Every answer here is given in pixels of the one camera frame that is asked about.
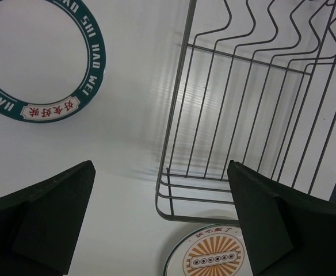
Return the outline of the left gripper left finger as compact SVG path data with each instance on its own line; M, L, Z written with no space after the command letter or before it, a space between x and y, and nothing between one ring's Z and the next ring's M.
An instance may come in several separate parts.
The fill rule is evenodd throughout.
M0 197L0 275L67 275L96 170L84 161Z

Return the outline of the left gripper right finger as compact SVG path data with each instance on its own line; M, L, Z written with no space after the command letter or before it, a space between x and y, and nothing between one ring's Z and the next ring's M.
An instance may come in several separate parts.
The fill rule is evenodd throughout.
M227 175L254 275L336 275L336 203L233 160Z

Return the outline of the orange sunburst plate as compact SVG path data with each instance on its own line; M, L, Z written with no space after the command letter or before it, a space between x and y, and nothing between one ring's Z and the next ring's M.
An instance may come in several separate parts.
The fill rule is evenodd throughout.
M162 274L252 275L241 228L209 225L192 232L173 248Z

